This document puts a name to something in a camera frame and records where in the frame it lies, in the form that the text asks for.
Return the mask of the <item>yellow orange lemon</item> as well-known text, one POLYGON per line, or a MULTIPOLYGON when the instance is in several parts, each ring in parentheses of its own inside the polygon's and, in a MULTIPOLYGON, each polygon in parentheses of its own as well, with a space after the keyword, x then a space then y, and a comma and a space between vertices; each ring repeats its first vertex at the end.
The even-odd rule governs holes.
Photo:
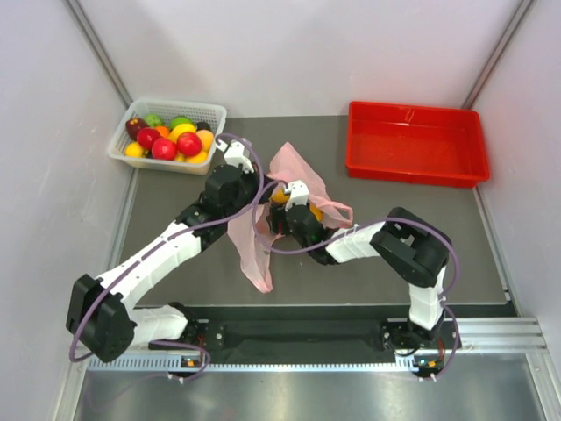
POLYGON ((285 204, 289 199, 289 195, 284 192, 284 189, 277 189, 271 195, 270 199, 272 203, 285 204))

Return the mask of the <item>pink plastic bag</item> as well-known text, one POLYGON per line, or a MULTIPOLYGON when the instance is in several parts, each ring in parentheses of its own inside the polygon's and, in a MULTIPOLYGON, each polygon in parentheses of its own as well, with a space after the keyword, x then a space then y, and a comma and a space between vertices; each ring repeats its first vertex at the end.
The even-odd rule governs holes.
MULTIPOLYGON (((323 212, 323 226, 328 228, 348 228, 353 223, 352 207, 335 202, 328 196, 321 176, 298 154, 290 143, 285 143, 273 157, 268 176, 274 180, 292 182, 302 180, 309 189, 309 200, 323 212)), ((259 205, 253 216, 250 211, 232 219, 228 224, 227 234, 236 247, 240 258, 240 268, 245 277, 261 293, 273 290, 273 278, 270 272, 270 251, 268 248, 281 239, 280 234, 271 233, 266 214, 270 206, 259 205), (257 220, 257 239, 251 218, 257 220)))

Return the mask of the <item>yellow banana from bag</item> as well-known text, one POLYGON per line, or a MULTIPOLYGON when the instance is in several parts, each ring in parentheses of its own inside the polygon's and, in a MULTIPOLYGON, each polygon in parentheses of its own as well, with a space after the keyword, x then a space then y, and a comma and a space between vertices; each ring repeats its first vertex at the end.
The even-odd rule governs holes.
POLYGON ((312 212, 312 214, 315 216, 315 218, 318 222, 323 221, 323 212, 319 208, 317 208, 314 204, 311 203, 309 205, 309 209, 312 212))

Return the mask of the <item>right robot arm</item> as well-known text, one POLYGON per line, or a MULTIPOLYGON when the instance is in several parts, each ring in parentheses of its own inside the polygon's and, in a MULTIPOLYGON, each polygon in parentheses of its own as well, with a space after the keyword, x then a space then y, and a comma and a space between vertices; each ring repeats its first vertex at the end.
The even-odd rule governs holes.
POLYGON ((385 329, 384 347, 409 356, 440 338, 444 275, 458 256, 451 240, 435 227, 402 207, 379 223, 335 229, 323 226, 309 205, 275 204, 266 221, 272 233, 293 237, 300 251, 321 265, 381 258, 408 284, 408 322, 385 329))

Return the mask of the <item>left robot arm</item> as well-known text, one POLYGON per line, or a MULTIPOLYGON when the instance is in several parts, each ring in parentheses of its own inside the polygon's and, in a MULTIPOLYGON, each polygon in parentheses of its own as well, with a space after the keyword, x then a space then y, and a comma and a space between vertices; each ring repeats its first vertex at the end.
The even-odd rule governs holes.
POLYGON ((272 180, 255 169, 248 173, 223 164, 211 171, 204 191, 150 244, 117 267, 97 276, 81 276, 72 288, 67 330, 73 339, 72 362, 80 361, 76 347, 111 362, 130 346, 173 341, 190 347, 199 328, 178 303, 140 309, 139 300, 182 263, 203 253, 225 235, 228 223, 243 209, 264 203, 272 180))

